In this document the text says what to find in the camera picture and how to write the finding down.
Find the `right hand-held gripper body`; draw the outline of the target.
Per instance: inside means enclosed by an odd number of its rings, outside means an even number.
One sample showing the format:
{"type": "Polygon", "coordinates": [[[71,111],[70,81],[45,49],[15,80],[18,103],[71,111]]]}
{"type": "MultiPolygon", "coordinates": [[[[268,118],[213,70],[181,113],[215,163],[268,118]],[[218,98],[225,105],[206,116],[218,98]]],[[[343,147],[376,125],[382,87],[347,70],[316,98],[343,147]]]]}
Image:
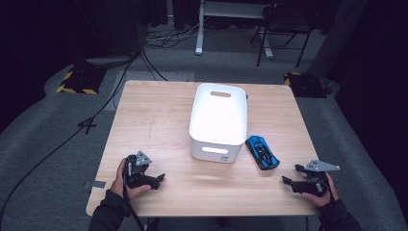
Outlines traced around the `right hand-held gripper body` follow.
{"type": "Polygon", "coordinates": [[[305,165],[305,169],[304,179],[306,180],[306,185],[301,191],[303,193],[323,196],[329,189],[329,182],[325,173],[328,171],[338,171],[341,168],[320,160],[311,160],[305,165]]]}

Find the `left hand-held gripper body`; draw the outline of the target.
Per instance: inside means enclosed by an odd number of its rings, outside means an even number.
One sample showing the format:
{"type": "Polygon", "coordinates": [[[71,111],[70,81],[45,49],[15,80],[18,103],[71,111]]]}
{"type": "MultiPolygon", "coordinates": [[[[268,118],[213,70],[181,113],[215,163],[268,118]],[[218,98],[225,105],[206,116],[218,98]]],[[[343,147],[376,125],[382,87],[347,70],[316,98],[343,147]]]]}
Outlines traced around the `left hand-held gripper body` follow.
{"type": "Polygon", "coordinates": [[[131,154],[126,158],[124,168],[124,181],[131,188],[137,188],[142,185],[150,185],[150,179],[145,174],[152,161],[141,151],[137,154],[131,154]]]}

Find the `blue toy car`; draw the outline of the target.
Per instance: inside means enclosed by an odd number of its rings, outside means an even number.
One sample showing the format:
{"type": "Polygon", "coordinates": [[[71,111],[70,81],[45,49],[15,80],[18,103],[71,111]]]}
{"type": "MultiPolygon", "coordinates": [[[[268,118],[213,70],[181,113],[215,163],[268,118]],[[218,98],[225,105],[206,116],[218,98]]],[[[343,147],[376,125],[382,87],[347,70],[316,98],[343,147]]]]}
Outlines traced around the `blue toy car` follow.
{"type": "Polygon", "coordinates": [[[253,156],[260,170],[277,168],[280,161],[273,155],[266,140],[260,136],[250,136],[245,145],[253,156]]]}

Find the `white plastic bin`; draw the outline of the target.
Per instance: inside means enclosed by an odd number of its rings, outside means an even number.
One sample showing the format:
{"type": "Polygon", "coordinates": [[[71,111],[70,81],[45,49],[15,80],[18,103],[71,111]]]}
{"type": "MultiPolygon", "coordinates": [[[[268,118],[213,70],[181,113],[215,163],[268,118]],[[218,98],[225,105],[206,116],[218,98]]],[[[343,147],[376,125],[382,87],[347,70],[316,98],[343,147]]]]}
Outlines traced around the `white plastic bin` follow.
{"type": "Polygon", "coordinates": [[[199,85],[191,109],[189,134],[195,159],[234,163],[246,140],[246,92],[221,84],[199,85]]]}

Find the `person's left hand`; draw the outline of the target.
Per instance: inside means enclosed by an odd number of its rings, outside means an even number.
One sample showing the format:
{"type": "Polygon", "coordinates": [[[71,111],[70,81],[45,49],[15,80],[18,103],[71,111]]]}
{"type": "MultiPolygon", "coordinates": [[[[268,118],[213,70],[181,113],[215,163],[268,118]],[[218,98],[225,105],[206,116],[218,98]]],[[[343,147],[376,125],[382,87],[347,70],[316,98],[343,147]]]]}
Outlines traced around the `person's left hand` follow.
{"type": "MultiPolygon", "coordinates": [[[[126,160],[122,159],[116,172],[116,177],[115,180],[113,181],[111,185],[111,191],[117,195],[119,195],[121,198],[123,198],[123,186],[125,185],[123,181],[123,170],[126,164],[126,160]]],[[[149,185],[142,185],[140,187],[134,188],[134,189],[129,189],[127,190],[128,197],[133,200],[140,196],[141,194],[148,192],[151,190],[151,187],[149,185]]]]}

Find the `person's right hand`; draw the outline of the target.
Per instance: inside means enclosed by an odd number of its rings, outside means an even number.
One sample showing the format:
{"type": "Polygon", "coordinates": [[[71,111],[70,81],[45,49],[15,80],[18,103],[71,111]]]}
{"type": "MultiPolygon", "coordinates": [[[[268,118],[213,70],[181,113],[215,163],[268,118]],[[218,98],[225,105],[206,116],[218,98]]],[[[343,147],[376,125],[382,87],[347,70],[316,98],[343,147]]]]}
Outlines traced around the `person's right hand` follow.
{"type": "Polygon", "coordinates": [[[330,189],[323,196],[317,196],[317,195],[310,194],[307,192],[303,192],[301,194],[301,196],[304,199],[311,202],[317,207],[325,206],[326,204],[329,204],[331,202],[334,202],[340,199],[339,191],[336,188],[331,175],[329,173],[325,173],[325,175],[328,179],[330,189]]]}

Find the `grey tape strip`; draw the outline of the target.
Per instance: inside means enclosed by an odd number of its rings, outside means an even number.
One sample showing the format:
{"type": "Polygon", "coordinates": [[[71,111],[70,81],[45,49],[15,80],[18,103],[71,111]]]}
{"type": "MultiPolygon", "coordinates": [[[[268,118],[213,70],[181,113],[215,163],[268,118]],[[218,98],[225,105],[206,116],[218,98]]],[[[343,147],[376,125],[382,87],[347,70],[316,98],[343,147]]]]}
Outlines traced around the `grey tape strip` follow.
{"type": "Polygon", "coordinates": [[[88,190],[92,190],[93,188],[104,189],[105,186],[106,183],[103,181],[89,181],[84,183],[83,188],[88,190]]]}

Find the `person's dark pants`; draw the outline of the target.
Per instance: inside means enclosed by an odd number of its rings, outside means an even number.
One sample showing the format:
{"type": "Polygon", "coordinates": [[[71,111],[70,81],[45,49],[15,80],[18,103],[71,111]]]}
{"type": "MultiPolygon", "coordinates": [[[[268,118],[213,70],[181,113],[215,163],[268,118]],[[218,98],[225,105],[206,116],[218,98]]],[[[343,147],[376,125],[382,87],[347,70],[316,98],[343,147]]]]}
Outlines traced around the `person's dark pants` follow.
{"type": "Polygon", "coordinates": [[[154,231],[285,231],[280,218],[160,218],[154,231]]]}

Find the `yellow black striped floor plate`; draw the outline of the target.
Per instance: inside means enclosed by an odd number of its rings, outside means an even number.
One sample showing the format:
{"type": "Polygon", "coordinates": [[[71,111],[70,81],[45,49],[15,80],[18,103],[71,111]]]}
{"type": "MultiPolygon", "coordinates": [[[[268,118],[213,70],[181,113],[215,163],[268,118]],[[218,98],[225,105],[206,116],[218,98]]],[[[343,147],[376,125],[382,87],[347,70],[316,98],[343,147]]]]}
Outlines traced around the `yellow black striped floor plate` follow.
{"type": "Polygon", "coordinates": [[[295,97],[326,97],[319,79],[308,73],[288,72],[284,75],[284,84],[291,88],[295,97]]]}
{"type": "Polygon", "coordinates": [[[65,74],[57,92],[98,94],[106,72],[106,68],[79,69],[72,67],[65,74]]]}

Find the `grey column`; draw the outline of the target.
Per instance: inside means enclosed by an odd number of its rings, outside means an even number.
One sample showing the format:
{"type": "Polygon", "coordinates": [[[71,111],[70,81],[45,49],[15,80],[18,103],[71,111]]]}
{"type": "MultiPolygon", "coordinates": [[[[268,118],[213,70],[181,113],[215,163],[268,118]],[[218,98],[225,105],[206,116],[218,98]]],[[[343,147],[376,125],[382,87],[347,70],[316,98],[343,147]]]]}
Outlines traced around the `grey column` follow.
{"type": "Polygon", "coordinates": [[[308,73],[326,78],[340,57],[368,0],[342,0],[334,22],[313,60],[308,73]]]}

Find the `black chair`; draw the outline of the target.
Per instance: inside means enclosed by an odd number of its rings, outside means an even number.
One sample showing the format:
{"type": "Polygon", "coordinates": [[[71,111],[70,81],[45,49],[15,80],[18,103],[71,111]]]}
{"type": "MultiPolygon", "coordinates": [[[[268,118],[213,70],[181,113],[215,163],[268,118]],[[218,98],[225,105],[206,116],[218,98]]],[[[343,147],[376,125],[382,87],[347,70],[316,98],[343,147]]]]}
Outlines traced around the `black chair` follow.
{"type": "Polygon", "coordinates": [[[260,65],[261,56],[265,49],[271,50],[267,41],[269,35],[290,37],[283,45],[277,46],[277,49],[289,49],[288,44],[297,35],[305,35],[302,46],[298,48],[300,53],[295,66],[299,67],[310,35],[314,30],[313,16],[308,13],[307,8],[302,7],[299,3],[272,3],[264,7],[263,20],[251,39],[253,41],[256,37],[259,37],[261,40],[256,65],[260,65]]]}

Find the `white desk frame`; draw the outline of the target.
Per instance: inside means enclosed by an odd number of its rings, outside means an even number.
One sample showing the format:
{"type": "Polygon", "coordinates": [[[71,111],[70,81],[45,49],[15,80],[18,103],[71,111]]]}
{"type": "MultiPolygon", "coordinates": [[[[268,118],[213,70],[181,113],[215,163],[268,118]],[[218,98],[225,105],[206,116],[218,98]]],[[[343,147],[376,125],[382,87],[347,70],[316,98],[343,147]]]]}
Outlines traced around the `white desk frame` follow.
{"type": "Polygon", "coordinates": [[[205,16],[262,19],[264,7],[265,5],[261,4],[200,0],[195,54],[197,56],[203,54],[205,16]]]}

